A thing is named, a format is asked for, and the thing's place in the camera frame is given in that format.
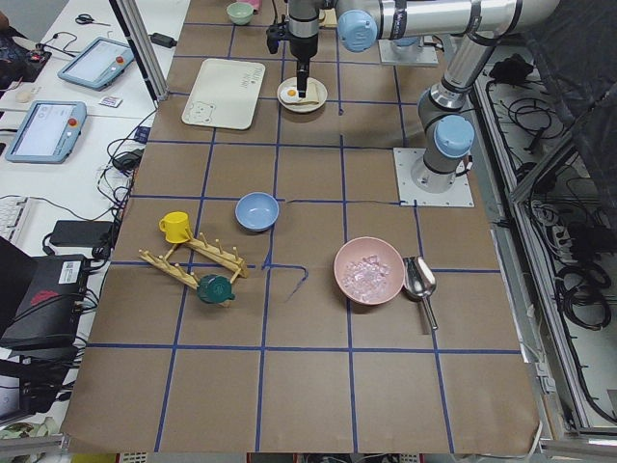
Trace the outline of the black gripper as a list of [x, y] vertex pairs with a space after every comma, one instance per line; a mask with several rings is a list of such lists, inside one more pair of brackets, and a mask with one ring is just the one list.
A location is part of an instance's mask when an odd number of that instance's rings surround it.
[[317, 18], [288, 20], [290, 51], [297, 60], [297, 90], [299, 98], [307, 95], [310, 60], [317, 53], [319, 21]]

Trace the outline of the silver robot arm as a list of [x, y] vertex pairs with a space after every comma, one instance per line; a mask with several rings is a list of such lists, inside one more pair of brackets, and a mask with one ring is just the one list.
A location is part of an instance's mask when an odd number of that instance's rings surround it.
[[418, 103], [427, 141], [415, 166], [420, 186], [450, 184], [469, 153], [474, 129], [460, 112], [500, 40], [546, 19], [557, 5], [556, 1], [393, 1], [380, 8], [383, 39], [440, 33], [462, 37], [441, 81]]
[[430, 99], [446, 111], [460, 109], [479, 71], [503, 36], [550, 16], [557, 1], [289, 1], [282, 38], [297, 59], [297, 95], [304, 96], [309, 62], [318, 44], [319, 12], [335, 10], [339, 38], [352, 52], [379, 40], [460, 35], [462, 41]]

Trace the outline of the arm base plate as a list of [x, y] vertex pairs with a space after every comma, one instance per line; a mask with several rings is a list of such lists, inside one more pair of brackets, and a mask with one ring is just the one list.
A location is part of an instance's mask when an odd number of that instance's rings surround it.
[[436, 46], [426, 37], [379, 40], [378, 46], [384, 65], [434, 68], [439, 64]]
[[421, 148], [393, 150], [399, 202], [408, 206], [474, 207], [463, 162], [454, 173], [437, 174], [424, 164], [424, 152]]

